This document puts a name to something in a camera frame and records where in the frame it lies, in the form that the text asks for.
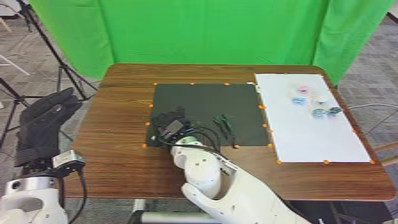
light stand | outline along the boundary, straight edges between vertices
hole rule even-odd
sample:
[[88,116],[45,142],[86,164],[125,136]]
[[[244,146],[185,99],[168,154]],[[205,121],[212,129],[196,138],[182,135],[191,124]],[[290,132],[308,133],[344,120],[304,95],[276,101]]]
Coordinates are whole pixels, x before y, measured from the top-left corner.
[[72,80],[72,83],[73,83],[73,87],[77,88],[79,90],[79,94],[82,96],[82,101],[89,100],[91,97],[88,97],[86,93],[84,93],[84,89],[82,87],[79,86],[79,83],[77,83],[77,80],[75,78],[79,78],[79,80],[89,85],[89,87],[98,90],[97,86],[89,83],[89,81],[84,79],[82,75],[77,73],[77,71],[72,69],[70,65],[65,63],[63,59],[61,59],[61,56],[59,56],[59,53],[57,53],[57,50],[54,48],[54,45],[52,45],[52,42],[50,42],[50,39],[47,37],[47,34],[45,34],[45,31],[41,29],[41,26],[40,26],[40,23],[36,21],[36,18],[33,16],[33,13],[31,13],[31,10],[29,10],[29,5],[25,4],[24,0],[17,0],[18,3],[20,3],[20,6],[22,6],[22,11],[24,11],[24,15],[27,17],[27,20],[29,22],[33,23],[34,27],[36,27],[36,30],[40,32],[40,35],[41,35],[41,39],[47,43],[47,46],[49,46],[49,49],[52,51],[52,54],[54,54],[54,57],[57,59],[57,62],[59,62],[59,78],[57,78],[57,91],[61,91],[61,78],[63,78],[63,72],[66,73],[66,76]]

black glove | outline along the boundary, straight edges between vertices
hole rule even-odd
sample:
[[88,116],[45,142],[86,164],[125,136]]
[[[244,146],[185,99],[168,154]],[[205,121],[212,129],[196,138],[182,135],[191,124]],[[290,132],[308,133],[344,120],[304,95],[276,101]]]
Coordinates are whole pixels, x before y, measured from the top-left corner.
[[52,159],[59,155],[59,131],[70,120],[82,103],[73,95],[73,88],[50,94],[24,110],[20,116],[20,132],[17,147],[17,163],[27,163]]

wooden table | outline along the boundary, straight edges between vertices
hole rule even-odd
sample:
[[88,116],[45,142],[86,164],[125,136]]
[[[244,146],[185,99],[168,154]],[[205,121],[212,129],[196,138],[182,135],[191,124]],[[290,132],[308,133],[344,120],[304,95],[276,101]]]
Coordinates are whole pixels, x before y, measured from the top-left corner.
[[[155,83],[242,84],[255,82],[255,73],[326,74],[312,66],[118,64],[111,67],[73,144],[88,159],[89,197],[184,198],[184,171],[173,164],[169,151],[143,148]],[[379,161],[342,96],[333,87],[331,90],[372,159]],[[226,147],[223,152],[287,200],[383,201],[395,197],[379,162],[280,165],[269,147]],[[68,179],[68,196],[82,196],[77,176]]]

wire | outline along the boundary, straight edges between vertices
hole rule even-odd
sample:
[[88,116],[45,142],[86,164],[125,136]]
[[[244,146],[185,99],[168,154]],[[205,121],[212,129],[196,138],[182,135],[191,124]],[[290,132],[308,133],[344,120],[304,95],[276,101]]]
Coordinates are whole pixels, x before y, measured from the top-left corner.
[[398,113],[398,110],[395,111],[395,113],[383,119],[383,121],[377,123],[377,125],[374,126],[374,128],[367,131],[365,135],[370,134],[370,132],[377,129],[379,125],[383,124],[383,122],[395,116],[395,114]]
[[398,105],[386,104],[386,103],[376,103],[376,104],[363,104],[363,105],[358,105],[358,106],[351,106],[349,109],[352,110],[352,109],[358,109],[358,108],[363,108],[363,107],[377,107],[377,106],[398,108]]
[[84,189],[84,201],[82,201],[82,204],[81,204],[81,208],[79,208],[75,217],[73,217],[73,219],[72,219],[72,221],[70,221],[70,224],[72,224],[72,223],[77,221],[77,219],[79,219],[79,216],[81,216],[82,211],[84,211],[86,202],[88,202],[88,185],[86,185],[86,179],[84,179],[84,170],[79,170],[79,177],[81,177],[82,189]]
[[159,139],[159,141],[161,141],[166,145],[169,145],[169,146],[178,146],[178,147],[187,147],[187,148],[194,148],[194,149],[203,149],[207,152],[216,153],[226,160],[230,160],[230,159],[226,158],[226,156],[223,155],[223,153],[221,153],[216,149],[212,149],[210,147],[201,146],[201,145],[173,144],[173,143],[166,142],[162,138],[157,138],[157,139]]
[[194,131],[193,134],[200,134],[200,135],[205,137],[205,139],[208,140],[208,142],[210,142],[210,144],[212,144],[212,146],[214,146],[216,151],[221,151],[221,149],[219,149],[219,147],[217,147],[217,145],[216,145],[216,141],[214,141],[214,139],[210,138],[208,134],[207,134],[205,132],[201,132],[201,131]]
[[59,205],[65,208],[66,207],[66,182],[65,178],[59,178]]
[[200,126],[198,129],[205,129],[205,130],[208,130],[208,131],[212,132],[212,134],[214,134],[214,136],[216,136],[216,140],[217,140],[219,151],[221,151],[221,136],[219,136],[216,130],[214,130],[212,128],[205,127],[205,126]]

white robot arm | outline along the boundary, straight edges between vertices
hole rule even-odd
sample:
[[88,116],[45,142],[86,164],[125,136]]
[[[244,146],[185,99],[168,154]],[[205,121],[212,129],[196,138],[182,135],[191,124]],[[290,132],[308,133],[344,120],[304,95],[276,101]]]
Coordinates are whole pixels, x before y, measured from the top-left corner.
[[[308,220],[287,207],[260,179],[246,172],[219,153],[194,149],[201,145],[193,136],[173,147],[177,166],[185,169],[185,197],[223,224],[308,224]],[[221,199],[221,170],[230,177],[230,188]]]
[[[54,177],[31,177],[9,181],[2,197],[0,223],[2,224],[66,224],[66,211],[59,205],[59,190]],[[22,206],[40,200],[41,209],[25,212]]]
[[[59,178],[65,178],[75,171],[79,171],[81,179],[84,181],[84,165],[82,156],[70,150],[54,157],[54,169],[29,174],[25,177],[8,182],[6,195],[0,200],[0,224],[70,223],[66,211],[59,203],[61,194],[57,182]],[[33,211],[25,211],[24,206],[31,204],[33,201],[41,202],[40,208]]]

